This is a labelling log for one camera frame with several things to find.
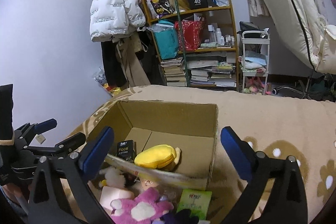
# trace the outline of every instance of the screw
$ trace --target screw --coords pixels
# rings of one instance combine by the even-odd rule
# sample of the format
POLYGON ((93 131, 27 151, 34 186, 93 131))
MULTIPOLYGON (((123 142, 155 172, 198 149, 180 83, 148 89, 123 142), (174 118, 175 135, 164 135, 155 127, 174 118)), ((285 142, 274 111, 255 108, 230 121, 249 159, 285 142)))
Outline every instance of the screw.
POLYGON ((47 160, 47 157, 46 156, 42 156, 40 157, 40 162, 45 162, 47 160))
POLYGON ((72 152, 71 154, 70 154, 70 158, 72 158, 72 159, 76 159, 77 157, 78 157, 78 152, 72 152))
POLYGON ((260 159, 263 159, 265 158, 265 153, 263 151, 257 151, 256 153, 257 157, 260 158, 260 159))
POLYGON ((290 162, 295 162, 296 161, 296 158, 294 156, 288 156, 288 160, 290 162))

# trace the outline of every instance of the yellow plush toy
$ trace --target yellow plush toy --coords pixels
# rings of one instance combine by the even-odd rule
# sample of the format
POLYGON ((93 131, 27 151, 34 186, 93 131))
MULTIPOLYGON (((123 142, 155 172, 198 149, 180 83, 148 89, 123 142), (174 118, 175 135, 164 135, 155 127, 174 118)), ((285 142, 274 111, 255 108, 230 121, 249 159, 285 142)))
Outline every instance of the yellow plush toy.
POLYGON ((162 169, 170 165, 169 169, 173 169, 180 160, 180 154, 181 150, 178 147, 174 149, 170 145, 160 144, 137 155, 134 164, 152 169, 162 169))

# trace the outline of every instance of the teal bag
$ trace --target teal bag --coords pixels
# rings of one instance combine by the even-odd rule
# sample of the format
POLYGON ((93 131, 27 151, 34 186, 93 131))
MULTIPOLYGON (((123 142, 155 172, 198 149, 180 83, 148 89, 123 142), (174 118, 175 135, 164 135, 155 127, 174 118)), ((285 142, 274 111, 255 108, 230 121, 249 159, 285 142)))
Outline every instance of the teal bag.
POLYGON ((166 20, 159 20, 151 27, 161 59, 175 58, 179 51, 179 39, 174 24, 166 20))

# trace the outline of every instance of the white puffer jacket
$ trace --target white puffer jacket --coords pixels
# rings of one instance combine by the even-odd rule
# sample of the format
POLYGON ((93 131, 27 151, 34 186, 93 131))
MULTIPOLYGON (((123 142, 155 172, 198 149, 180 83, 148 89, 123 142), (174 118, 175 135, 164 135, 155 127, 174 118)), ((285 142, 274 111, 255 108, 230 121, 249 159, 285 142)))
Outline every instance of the white puffer jacket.
POLYGON ((90 34, 93 42, 129 37, 146 23, 138 0, 93 0, 90 34))

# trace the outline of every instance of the red bag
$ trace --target red bag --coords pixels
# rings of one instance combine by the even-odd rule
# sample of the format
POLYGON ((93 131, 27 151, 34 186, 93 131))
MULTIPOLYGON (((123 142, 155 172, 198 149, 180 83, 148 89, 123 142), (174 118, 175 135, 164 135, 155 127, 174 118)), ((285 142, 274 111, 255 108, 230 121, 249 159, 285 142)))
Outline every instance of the red bag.
MULTIPOLYGON (((187 21, 182 20, 182 30, 184 36, 184 46, 187 52, 192 52, 201 44, 200 34, 204 27, 204 21, 187 21)), ((178 44, 180 46, 180 50, 183 50, 181 34, 179 32, 179 23, 175 22, 175 29, 178 34, 178 44)))

